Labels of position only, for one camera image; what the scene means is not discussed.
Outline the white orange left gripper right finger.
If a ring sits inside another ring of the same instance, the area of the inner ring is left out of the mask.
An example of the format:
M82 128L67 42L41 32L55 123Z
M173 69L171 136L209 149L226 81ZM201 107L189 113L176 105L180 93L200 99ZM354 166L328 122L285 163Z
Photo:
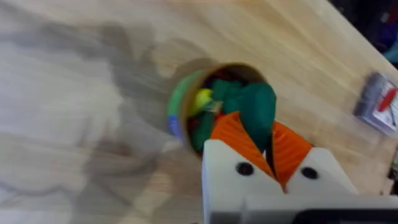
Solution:
M358 194L339 162L282 123L272 130L275 176L288 194Z

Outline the white orange left gripper left finger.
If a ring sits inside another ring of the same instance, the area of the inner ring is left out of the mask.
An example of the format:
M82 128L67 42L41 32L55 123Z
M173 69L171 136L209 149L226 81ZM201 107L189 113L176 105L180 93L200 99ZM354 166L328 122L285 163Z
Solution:
M238 112L216 122L204 143L201 174L205 223L283 223L283 213L271 207L282 187Z

